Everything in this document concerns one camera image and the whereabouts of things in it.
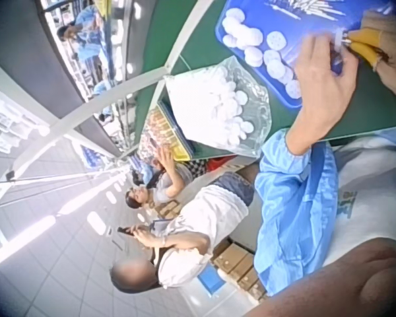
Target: cardboard box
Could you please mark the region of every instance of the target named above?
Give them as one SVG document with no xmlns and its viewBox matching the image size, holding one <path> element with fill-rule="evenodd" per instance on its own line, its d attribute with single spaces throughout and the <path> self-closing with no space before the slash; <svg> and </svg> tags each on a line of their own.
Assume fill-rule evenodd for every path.
<svg viewBox="0 0 396 317">
<path fill-rule="evenodd" d="M 253 255 L 247 253 L 229 275 L 234 281 L 239 281 L 251 268 L 253 268 Z"/>
<path fill-rule="evenodd" d="M 229 242 L 229 240 L 227 238 L 225 238 L 224 240 L 222 240 L 222 242 L 217 244 L 217 246 L 213 250 L 213 257 L 211 258 L 211 262 L 214 263 L 214 260 L 217 259 L 221 255 L 221 253 L 226 251 L 226 249 L 230 245 L 231 245 L 231 243 Z"/>
<path fill-rule="evenodd" d="M 259 300 L 265 295 L 266 290 L 260 280 L 258 280 L 254 285 L 252 285 L 248 293 L 251 294 L 256 300 Z"/>
<path fill-rule="evenodd" d="M 231 244 L 221 255 L 214 261 L 221 270 L 230 273 L 241 260 L 246 256 L 248 251 L 242 249 L 237 244 Z"/>
<path fill-rule="evenodd" d="M 255 282 L 258 281 L 258 275 L 254 268 L 251 268 L 245 276 L 243 276 L 239 281 L 238 285 L 241 289 L 248 291 Z"/>
</svg>

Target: clear plastic bag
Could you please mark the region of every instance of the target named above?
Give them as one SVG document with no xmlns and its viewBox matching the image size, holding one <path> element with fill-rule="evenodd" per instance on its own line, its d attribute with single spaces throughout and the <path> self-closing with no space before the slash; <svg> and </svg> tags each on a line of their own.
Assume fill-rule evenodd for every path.
<svg viewBox="0 0 396 317">
<path fill-rule="evenodd" d="M 174 116 L 187 139 L 247 157 L 260 157 L 271 128 L 269 94 L 236 57 L 215 66 L 166 76 L 165 81 Z M 241 90 L 247 96 L 241 110 L 230 104 L 231 99 L 238 101 L 237 94 L 232 94 L 233 86 L 233 92 Z M 246 139 L 239 138 L 238 144 L 236 134 L 238 124 L 243 127 L 241 120 L 250 122 L 253 131 L 246 133 Z"/>
</svg>

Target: green workbench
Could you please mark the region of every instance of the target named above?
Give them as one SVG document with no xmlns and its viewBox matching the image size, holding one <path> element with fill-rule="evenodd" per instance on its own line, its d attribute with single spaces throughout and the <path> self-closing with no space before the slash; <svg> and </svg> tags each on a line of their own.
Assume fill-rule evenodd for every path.
<svg viewBox="0 0 396 317">
<path fill-rule="evenodd" d="M 145 50 L 144 71 L 160 67 L 166 61 L 176 37 L 188 14 L 194 6 L 194 0 L 160 0 L 155 8 Z M 225 0 L 215 0 L 207 11 L 189 42 L 181 53 L 173 74 L 183 73 L 220 63 L 232 53 L 219 43 L 215 36 L 215 25 L 223 9 Z M 155 85 L 148 87 L 138 95 L 136 113 L 136 138 L 140 138 L 143 123 L 150 106 Z M 274 92 L 269 89 L 273 124 L 270 135 L 284 127 L 290 127 L 297 115 L 282 105 Z M 338 139 L 380 129 L 396 127 L 396 96 L 386 88 L 370 66 L 362 62 L 358 70 L 356 92 L 348 111 L 341 122 L 328 134 L 328 139 Z M 228 154 L 200 143 L 193 143 L 195 159 L 219 157 Z"/>
</svg>

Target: woman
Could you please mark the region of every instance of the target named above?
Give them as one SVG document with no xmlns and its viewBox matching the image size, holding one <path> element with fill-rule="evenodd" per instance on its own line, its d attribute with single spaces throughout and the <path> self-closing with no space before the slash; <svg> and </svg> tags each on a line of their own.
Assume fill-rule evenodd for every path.
<svg viewBox="0 0 396 317">
<path fill-rule="evenodd" d="M 248 214 L 253 200 L 258 164 L 237 173 L 226 172 L 204 187 L 168 221 L 163 230 L 133 227 L 130 233 L 153 249 L 151 261 L 123 260 L 111 272 L 112 283 L 124 293 L 141 293 L 157 287 L 179 287 L 197 277 L 213 250 Z"/>
<path fill-rule="evenodd" d="M 160 171 L 147 184 L 131 188 L 125 195 L 126 204 L 133 209 L 144 205 L 164 203 L 174 199 L 195 178 L 207 172 L 207 161 L 175 162 L 169 149 L 158 148 Z"/>
<path fill-rule="evenodd" d="M 98 55 L 101 50 L 100 28 L 103 20 L 95 5 L 83 9 L 75 21 L 61 26 L 57 30 L 57 36 L 64 42 L 74 40 L 78 45 L 78 58 L 86 60 Z"/>
</svg>

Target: hand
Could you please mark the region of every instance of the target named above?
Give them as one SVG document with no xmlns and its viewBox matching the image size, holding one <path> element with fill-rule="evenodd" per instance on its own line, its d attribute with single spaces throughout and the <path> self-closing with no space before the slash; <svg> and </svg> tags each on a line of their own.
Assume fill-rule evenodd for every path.
<svg viewBox="0 0 396 317">
<path fill-rule="evenodd" d="M 157 149 L 157 159 L 166 170 L 175 169 L 175 162 L 170 149 L 166 147 L 159 147 Z"/>
<path fill-rule="evenodd" d="M 382 59 L 376 71 L 383 84 L 396 94 L 396 16 L 366 11 L 361 28 L 381 31 L 378 48 L 387 54 L 388 61 Z"/>
<path fill-rule="evenodd" d="M 150 227 L 145 225 L 133 225 L 132 227 L 129 228 L 129 232 L 132 234 L 137 230 L 149 231 Z"/>
<path fill-rule="evenodd" d="M 341 54 L 342 74 L 331 70 L 328 35 L 307 36 L 303 43 L 296 75 L 302 93 L 302 109 L 286 136 L 289 151 L 304 154 L 336 125 L 348 108 L 356 86 L 358 60 L 346 48 Z"/>
<path fill-rule="evenodd" d="M 160 248 L 162 245 L 160 239 L 148 230 L 133 231 L 133 236 L 147 248 Z"/>
</svg>

